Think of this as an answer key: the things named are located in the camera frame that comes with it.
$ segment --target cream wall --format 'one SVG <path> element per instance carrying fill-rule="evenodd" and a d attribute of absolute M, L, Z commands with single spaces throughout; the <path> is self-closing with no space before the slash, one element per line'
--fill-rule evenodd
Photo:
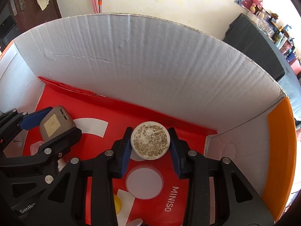
<path fill-rule="evenodd" d="M 91 0 L 57 0 L 62 17 L 93 13 Z M 103 0 L 103 13 L 134 13 L 175 21 L 218 39 L 247 11 L 234 0 Z"/>

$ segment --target pink stuffed animal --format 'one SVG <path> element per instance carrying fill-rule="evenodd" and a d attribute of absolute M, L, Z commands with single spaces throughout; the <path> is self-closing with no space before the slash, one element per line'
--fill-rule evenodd
<path fill-rule="evenodd" d="M 244 0 L 241 4 L 249 9 L 252 13 L 255 13 L 255 7 L 262 8 L 263 0 Z"/>

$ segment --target cardboard box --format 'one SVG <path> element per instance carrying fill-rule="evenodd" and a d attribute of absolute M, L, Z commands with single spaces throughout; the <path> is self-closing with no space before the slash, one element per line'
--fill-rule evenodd
<path fill-rule="evenodd" d="M 146 16 L 69 17 L 39 25 L 6 48 L 0 110 L 35 111 L 45 94 L 38 76 L 216 130 L 205 156 L 230 157 L 274 219 L 281 216 L 296 164 L 290 102 L 267 72 L 228 44 Z M 25 137 L 6 153 L 21 155 Z"/>

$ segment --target white cardboard wall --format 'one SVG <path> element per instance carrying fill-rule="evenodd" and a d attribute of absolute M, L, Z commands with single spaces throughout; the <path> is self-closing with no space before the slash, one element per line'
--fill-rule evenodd
<path fill-rule="evenodd" d="M 229 157 L 260 195 L 264 191 L 270 159 L 267 115 L 278 104 L 239 127 L 209 137 L 204 152 L 207 158 L 215 160 Z"/>
<path fill-rule="evenodd" d="M 14 41 L 36 76 L 219 133 L 285 96 L 265 71 L 228 44 L 165 20 L 76 16 L 39 25 Z"/>
<path fill-rule="evenodd" d="M 0 69 L 7 67 L 0 77 L 0 111 L 7 112 L 16 108 L 19 113 L 34 112 L 43 93 L 44 84 L 34 75 L 14 44 L 4 57 L 0 61 Z M 21 131 L 6 147 L 5 155 L 21 156 L 26 136 L 27 131 Z"/>

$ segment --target metal rivet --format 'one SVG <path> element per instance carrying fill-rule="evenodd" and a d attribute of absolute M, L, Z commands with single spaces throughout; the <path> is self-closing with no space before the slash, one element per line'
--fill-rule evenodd
<path fill-rule="evenodd" d="M 44 152 L 45 152 L 45 154 L 47 154 L 47 155 L 49 155 L 50 153 L 51 153 L 51 149 L 50 148 L 46 148 L 45 150 L 44 150 Z"/>
<path fill-rule="evenodd" d="M 53 177 L 52 177 L 51 175 L 47 175 L 47 176 L 45 177 L 45 182 L 46 182 L 46 183 L 50 184 L 52 181 L 53 181 Z"/>
<path fill-rule="evenodd" d="M 228 157 L 223 158 L 223 163 L 229 164 L 230 162 L 231 162 L 231 160 Z"/>
<path fill-rule="evenodd" d="M 112 151 L 112 150 L 106 150 L 105 152 L 104 152 L 104 154 L 106 155 L 106 156 L 111 156 L 111 155 L 113 155 L 114 154 L 114 152 Z"/>
<path fill-rule="evenodd" d="M 71 162 L 72 164 L 77 164 L 77 163 L 79 162 L 79 158 L 74 157 L 74 158 L 71 159 L 70 162 Z"/>
<path fill-rule="evenodd" d="M 197 155 L 197 152 L 196 152 L 195 150 L 189 150 L 189 151 L 188 151 L 188 154 L 189 154 L 190 156 L 196 156 L 196 155 Z"/>

